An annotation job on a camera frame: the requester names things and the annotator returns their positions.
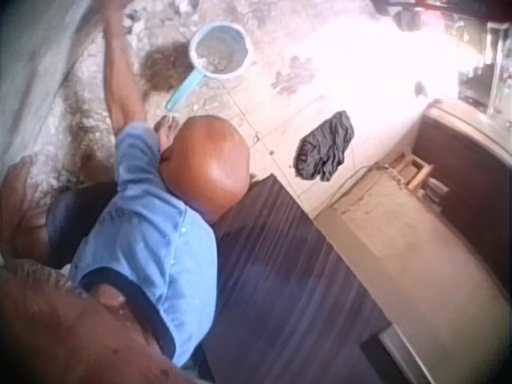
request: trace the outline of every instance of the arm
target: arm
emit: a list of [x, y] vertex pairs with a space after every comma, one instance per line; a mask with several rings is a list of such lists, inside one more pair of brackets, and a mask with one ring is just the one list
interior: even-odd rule
[[117, 138], [129, 122], [145, 122], [142, 92], [130, 66], [122, 27], [123, 6], [119, 0], [106, 0], [105, 18], [105, 99]]

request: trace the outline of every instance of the wooden furniture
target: wooden furniture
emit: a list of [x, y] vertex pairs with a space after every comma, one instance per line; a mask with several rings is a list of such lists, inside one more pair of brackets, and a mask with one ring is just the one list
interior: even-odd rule
[[382, 382], [361, 345], [390, 322], [276, 177], [215, 223], [218, 384]]
[[510, 292], [512, 137], [461, 102], [440, 102], [420, 121], [413, 154], [450, 192], [441, 214]]

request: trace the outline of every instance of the black rag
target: black rag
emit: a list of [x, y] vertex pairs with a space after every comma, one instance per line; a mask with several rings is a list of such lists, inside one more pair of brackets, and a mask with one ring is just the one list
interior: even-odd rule
[[298, 144], [295, 172], [304, 180], [328, 182], [345, 161], [345, 151], [354, 138], [354, 127], [344, 110], [336, 112]]

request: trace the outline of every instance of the dark cloth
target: dark cloth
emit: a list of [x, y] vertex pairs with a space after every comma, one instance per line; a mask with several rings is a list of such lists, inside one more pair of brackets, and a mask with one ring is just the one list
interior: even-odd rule
[[328, 182], [345, 161], [345, 151], [354, 138], [349, 115], [343, 110], [317, 126], [298, 145], [295, 171], [304, 180]]
[[61, 269], [71, 263], [80, 243], [89, 235], [117, 192], [115, 182], [98, 182], [65, 192], [55, 199], [46, 217], [50, 244], [49, 266]]

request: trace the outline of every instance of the tiled floor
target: tiled floor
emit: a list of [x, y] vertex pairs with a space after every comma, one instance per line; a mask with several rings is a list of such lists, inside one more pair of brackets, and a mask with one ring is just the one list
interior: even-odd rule
[[[441, 40], [398, 31], [369, 0], [201, 2], [198, 26], [219, 20], [246, 29], [253, 61], [238, 78], [205, 80], [178, 115], [231, 120], [250, 145], [251, 171], [258, 178], [275, 174], [311, 217], [408, 131], [426, 104], [414, 96], [417, 80], [433, 90], [431, 97], [454, 92], [457, 73], [436, 51]], [[288, 92], [272, 86], [276, 73], [293, 72], [290, 61], [297, 59], [314, 66], [312, 80], [299, 80]], [[151, 94], [151, 119], [163, 113], [167, 97]], [[303, 181], [292, 167], [298, 143], [336, 110], [347, 110], [355, 129], [345, 163], [330, 182]]]

